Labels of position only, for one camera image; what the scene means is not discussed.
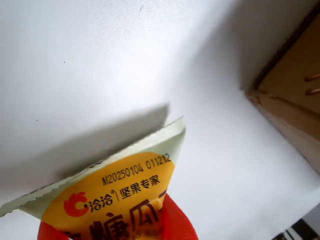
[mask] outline sealed packet edge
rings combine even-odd
[[[169,125],[164,126],[163,128],[145,136],[144,138],[132,143],[131,145],[123,148],[119,152],[107,156],[102,160],[90,165],[89,167],[85,168],[84,170],[62,179],[58,182],[51,183],[49,185],[43,186],[39,189],[36,189],[30,193],[22,195],[12,201],[9,201],[3,204],[0,207],[0,217],[3,217],[5,214],[11,213],[13,210],[20,208],[21,206],[27,204],[30,201],[34,201],[38,198],[43,197],[46,194],[51,193],[53,190],[59,189],[64,185],[67,185],[69,182],[77,182],[79,178],[83,178],[85,176],[90,175],[91,173],[106,167],[107,165],[114,163],[122,158],[125,158],[129,155],[134,153],[138,153],[143,151],[143,149],[147,149],[150,146],[157,145],[165,140],[168,140],[172,137],[178,136],[186,131],[186,127],[184,124],[184,118],[181,117],[176,121],[170,123]]]

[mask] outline red logo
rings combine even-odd
[[[63,206],[66,214],[68,214],[70,217],[79,218],[89,211],[89,207],[87,205],[84,205],[84,208],[82,209],[76,208],[76,203],[87,202],[88,199],[85,197],[85,194],[86,193],[83,191],[77,194],[74,193],[69,197],[69,200],[64,201]]]

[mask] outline cardboard box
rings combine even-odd
[[[248,98],[320,173],[320,4],[261,72]]]

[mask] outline white surface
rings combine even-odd
[[[156,128],[169,104],[187,134],[168,192],[199,239],[271,239],[319,203],[320,177],[240,87],[316,2],[3,0],[0,204]],[[37,227],[0,219],[5,239]]]

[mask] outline packet label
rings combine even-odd
[[[161,239],[174,168],[166,152],[124,157],[66,188],[41,220],[72,239]]]

